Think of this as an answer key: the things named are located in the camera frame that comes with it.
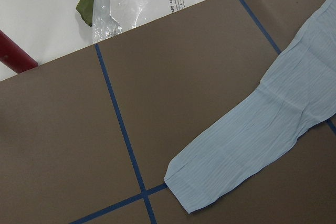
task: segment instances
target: plastic bag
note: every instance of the plastic bag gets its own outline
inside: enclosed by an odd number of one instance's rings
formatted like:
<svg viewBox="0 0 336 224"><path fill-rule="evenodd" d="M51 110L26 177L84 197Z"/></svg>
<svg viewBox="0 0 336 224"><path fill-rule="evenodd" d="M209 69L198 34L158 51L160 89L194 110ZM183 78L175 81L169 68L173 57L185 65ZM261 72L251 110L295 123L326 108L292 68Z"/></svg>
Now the plastic bag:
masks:
<svg viewBox="0 0 336 224"><path fill-rule="evenodd" d="M94 0L93 42L118 35L199 0Z"/></svg>
<svg viewBox="0 0 336 224"><path fill-rule="evenodd" d="M147 2L148 0L94 0L93 42L97 43L136 27L138 16Z"/></svg>

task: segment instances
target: light blue fabric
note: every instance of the light blue fabric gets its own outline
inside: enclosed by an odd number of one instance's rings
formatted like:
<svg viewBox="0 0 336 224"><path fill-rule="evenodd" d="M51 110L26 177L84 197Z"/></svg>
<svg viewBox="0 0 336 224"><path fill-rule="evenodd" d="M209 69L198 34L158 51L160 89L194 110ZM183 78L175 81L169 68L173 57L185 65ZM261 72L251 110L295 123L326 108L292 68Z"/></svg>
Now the light blue fabric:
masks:
<svg viewBox="0 0 336 224"><path fill-rule="evenodd" d="M172 159L165 182L185 210L213 203L336 113L336 0L327 0L258 88Z"/></svg>

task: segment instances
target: white table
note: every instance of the white table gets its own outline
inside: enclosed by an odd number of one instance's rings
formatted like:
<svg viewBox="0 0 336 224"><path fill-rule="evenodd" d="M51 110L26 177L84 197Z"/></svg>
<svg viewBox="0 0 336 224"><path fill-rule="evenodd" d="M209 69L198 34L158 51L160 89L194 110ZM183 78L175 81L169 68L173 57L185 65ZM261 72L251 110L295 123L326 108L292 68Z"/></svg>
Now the white table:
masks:
<svg viewBox="0 0 336 224"><path fill-rule="evenodd" d="M78 1L0 0L0 29L44 64L92 44L92 28L75 10ZM15 74L0 63L0 81Z"/></svg>

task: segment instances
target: red metal tube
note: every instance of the red metal tube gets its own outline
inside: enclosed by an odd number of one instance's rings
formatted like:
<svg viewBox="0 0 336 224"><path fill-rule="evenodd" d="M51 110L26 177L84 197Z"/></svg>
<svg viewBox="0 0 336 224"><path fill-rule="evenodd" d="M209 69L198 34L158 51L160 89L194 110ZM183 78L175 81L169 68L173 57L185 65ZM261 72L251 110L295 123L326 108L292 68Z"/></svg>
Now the red metal tube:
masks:
<svg viewBox="0 0 336 224"><path fill-rule="evenodd" d="M38 63L0 30L0 61L16 73L38 66Z"/></svg>

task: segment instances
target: blue tape line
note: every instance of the blue tape line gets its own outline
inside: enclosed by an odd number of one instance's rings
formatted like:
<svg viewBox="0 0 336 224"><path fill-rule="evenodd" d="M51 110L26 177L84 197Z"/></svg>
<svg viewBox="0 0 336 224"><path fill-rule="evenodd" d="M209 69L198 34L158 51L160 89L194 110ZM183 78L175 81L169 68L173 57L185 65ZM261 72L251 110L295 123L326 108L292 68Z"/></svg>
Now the blue tape line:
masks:
<svg viewBox="0 0 336 224"><path fill-rule="evenodd" d="M107 88L108 88L109 93L110 93L112 104L113 104L114 110L116 112L116 116L117 116L119 126L120 126L120 129L121 129L121 133L122 133L122 136L124 138L124 141L125 141L125 144L126 144L126 147L127 147L127 151L128 151L129 156L131 158L132 166L133 166L133 169L134 169L134 172L135 172L135 176L137 177L137 180L138 180L140 191L141 191L142 197L144 199L149 218L150 218L152 224L156 224L156 219L155 219L155 216L154 216L154 212L153 212L151 203L148 199L146 188L145 188L143 179L141 177L140 169L139 169L137 160L135 159L134 151L132 149L131 142L130 142L130 139L128 137L126 127L125 127L125 124L124 124L124 121L122 119L120 109L119 109L119 106L118 106L118 103L117 103L117 99L116 99L116 96L114 95L112 84L111 84L109 75L107 73L106 66L105 66L103 57L101 55L100 48L99 48L98 44L95 44L95 49L96 49L96 52L97 52L100 67L101 67L101 70L103 72Z"/></svg>
<svg viewBox="0 0 336 224"><path fill-rule="evenodd" d="M336 135L336 126L332 123L330 119L326 120L326 123L329 125L330 129L335 133Z"/></svg>
<svg viewBox="0 0 336 224"><path fill-rule="evenodd" d="M148 195L152 195L152 194L155 194L155 193L157 193L158 191L161 191L161 190L166 189L166 188L168 188L167 184L166 184L166 183L163 183L163 184L161 184L161 185L155 186L155 187L153 187L153 188L147 190L147 194L148 194Z"/></svg>
<svg viewBox="0 0 336 224"><path fill-rule="evenodd" d="M87 216L85 216L83 218L80 218L80 219L78 219L78 220L76 220L74 222L71 222L70 224L82 224L82 223L88 222L88 221L90 221L90 220L92 220L94 218L100 217L100 216L102 216L104 214L107 214L107 213L113 211L113 210L116 210L116 209L121 208L123 206L126 206L126 205L128 205L130 203L133 203L133 202L135 202L135 201L137 201L137 200L139 200L141 198L142 198L142 195L141 194L137 194L137 195L135 195L135 196L133 196L131 198L125 199L125 200L123 200L121 202L118 202L118 203L112 205L112 206L109 206L107 208L101 209L101 210L99 210L97 212L94 212L94 213L92 213L90 215L87 215Z"/></svg>
<svg viewBox="0 0 336 224"><path fill-rule="evenodd" d="M266 39L270 42L270 44L273 46L274 50L277 52L277 54L281 54L280 48L277 46L277 44L274 42L272 37L268 34L266 29L263 27L263 25L260 23L256 15L252 12L251 8L246 4L244 0L239 0L240 3L243 5L247 13L250 15L250 17L253 19L253 21L256 23L262 34L266 37Z"/></svg>

